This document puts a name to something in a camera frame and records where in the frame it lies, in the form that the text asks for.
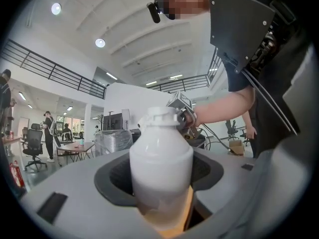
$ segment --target balcony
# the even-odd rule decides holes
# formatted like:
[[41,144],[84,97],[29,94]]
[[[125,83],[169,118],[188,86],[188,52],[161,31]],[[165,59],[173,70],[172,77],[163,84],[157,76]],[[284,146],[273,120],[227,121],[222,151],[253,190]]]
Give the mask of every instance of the balcony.
[[7,40],[2,49],[1,57],[20,68],[43,76],[49,80],[104,99],[106,87],[72,72],[11,39]]
[[217,70],[215,69],[218,69],[221,63],[222,61],[217,56],[217,48],[215,47],[207,74],[188,77],[181,80],[174,80],[168,83],[158,84],[155,86],[148,87],[148,89],[158,90],[158,91],[173,94],[177,91],[186,92],[186,91],[199,89],[199,88],[207,88],[210,86],[210,83],[212,82],[212,80],[214,79],[217,73]]

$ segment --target red fire extinguisher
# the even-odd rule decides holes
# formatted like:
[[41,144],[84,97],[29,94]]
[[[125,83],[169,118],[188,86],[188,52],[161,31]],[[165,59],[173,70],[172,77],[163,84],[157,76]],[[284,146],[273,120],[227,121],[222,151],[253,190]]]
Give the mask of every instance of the red fire extinguisher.
[[20,172],[20,168],[18,166],[18,162],[14,161],[14,163],[11,163],[10,164],[10,169],[11,169],[11,173],[13,175],[13,178],[14,178],[16,184],[19,187],[24,187],[24,181],[23,181],[23,178],[22,178],[22,175],[21,175],[21,172]]

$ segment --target white bottle cap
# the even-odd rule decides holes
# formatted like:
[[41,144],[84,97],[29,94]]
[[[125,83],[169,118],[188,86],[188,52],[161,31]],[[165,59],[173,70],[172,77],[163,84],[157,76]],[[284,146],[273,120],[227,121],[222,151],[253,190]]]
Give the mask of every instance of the white bottle cap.
[[148,125],[174,126],[179,125],[177,121],[176,109],[174,107],[151,107],[148,108]]

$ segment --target black headband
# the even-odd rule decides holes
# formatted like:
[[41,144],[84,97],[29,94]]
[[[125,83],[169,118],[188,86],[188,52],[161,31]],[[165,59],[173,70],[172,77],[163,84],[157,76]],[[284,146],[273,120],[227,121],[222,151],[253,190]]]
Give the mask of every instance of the black headband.
[[175,19],[175,14],[169,14],[169,9],[164,6],[164,0],[154,0],[154,4],[158,9],[158,13],[162,12],[167,18]]

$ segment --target white ceiling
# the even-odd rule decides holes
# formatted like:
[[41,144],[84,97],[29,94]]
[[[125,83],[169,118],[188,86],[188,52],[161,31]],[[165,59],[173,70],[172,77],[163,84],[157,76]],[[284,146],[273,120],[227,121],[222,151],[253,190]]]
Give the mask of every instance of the white ceiling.
[[[177,74],[206,74],[214,49],[209,43],[209,14],[173,21],[160,15],[161,22],[155,24],[146,7],[151,1],[37,0],[32,23],[130,84],[145,86]],[[50,11],[55,2],[62,7],[58,16]],[[106,41],[98,51],[93,45],[97,38]]]
[[[11,89],[11,96],[15,98],[19,105],[31,105],[36,110],[50,111],[51,113],[57,115],[63,115],[63,113],[66,112],[67,117],[80,119],[84,118],[86,106],[85,103],[58,96],[41,89],[28,86],[13,79],[9,81],[9,85]],[[19,92],[23,93],[26,101],[22,99],[22,97],[19,95]],[[67,111],[69,106],[72,106],[73,109]],[[103,110],[104,109],[102,107],[92,107],[91,118],[101,115]]]

